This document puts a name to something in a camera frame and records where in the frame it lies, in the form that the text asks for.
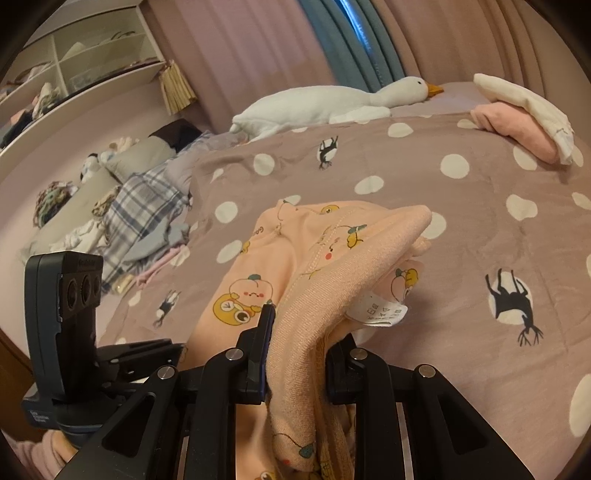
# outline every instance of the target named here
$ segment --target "bed sheet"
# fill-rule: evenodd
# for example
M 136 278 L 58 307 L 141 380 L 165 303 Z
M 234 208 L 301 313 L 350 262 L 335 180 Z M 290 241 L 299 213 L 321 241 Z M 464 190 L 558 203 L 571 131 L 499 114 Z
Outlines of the bed sheet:
M 554 479 L 591 421 L 591 151 L 577 145 L 572 166 L 549 167 L 460 113 L 298 129 L 207 154 L 188 245 L 128 293 L 101 344 L 186 341 L 278 199 L 424 204 L 432 247 L 407 317 L 367 346 L 393 365 L 435 365 L 535 478 Z

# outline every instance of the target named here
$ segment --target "stuffed animal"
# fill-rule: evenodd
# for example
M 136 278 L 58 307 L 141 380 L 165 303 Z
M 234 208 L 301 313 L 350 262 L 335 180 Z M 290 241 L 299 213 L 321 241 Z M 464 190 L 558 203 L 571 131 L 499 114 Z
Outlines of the stuffed animal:
M 405 77 L 376 93 L 337 85 L 292 88 L 263 97 L 236 115 L 230 132 L 246 132 L 255 141 L 289 129 L 384 118 L 395 106 L 424 102 L 442 91 L 418 77 Z

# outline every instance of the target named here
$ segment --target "clothing tag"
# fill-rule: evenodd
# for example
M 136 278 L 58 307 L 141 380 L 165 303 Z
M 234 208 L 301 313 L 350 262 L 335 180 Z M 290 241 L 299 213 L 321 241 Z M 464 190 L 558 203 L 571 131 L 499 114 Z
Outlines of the clothing tag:
M 399 302 L 384 300 L 382 297 L 363 292 L 349 305 L 345 315 L 356 322 L 372 327 L 391 327 L 404 318 L 408 307 Z

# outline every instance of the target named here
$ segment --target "white stuffed goose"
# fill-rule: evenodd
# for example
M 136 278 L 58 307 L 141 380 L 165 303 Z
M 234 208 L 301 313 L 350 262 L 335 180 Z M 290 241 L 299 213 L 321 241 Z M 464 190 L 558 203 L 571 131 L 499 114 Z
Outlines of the white stuffed goose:
M 232 119 L 230 132 L 243 131 L 255 141 L 294 128 L 384 118 L 395 106 L 424 102 L 442 91 L 419 77 L 376 93 L 337 85 L 292 88 L 257 100 Z

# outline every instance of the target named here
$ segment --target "cartoon eye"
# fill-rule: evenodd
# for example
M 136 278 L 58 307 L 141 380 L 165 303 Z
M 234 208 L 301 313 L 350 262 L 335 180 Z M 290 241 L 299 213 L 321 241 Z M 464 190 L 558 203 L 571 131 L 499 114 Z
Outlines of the cartoon eye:
M 236 312 L 234 314 L 234 319 L 238 322 L 238 323 L 246 323 L 248 322 L 248 320 L 250 320 L 251 318 L 248 316 L 247 312 L 245 312 L 244 310 L 240 310 L 239 312 Z
M 234 302 L 232 302 L 231 300 L 224 301 L 220 305 L 220 308 L 223 312 L 231 312 L 234 309 Z

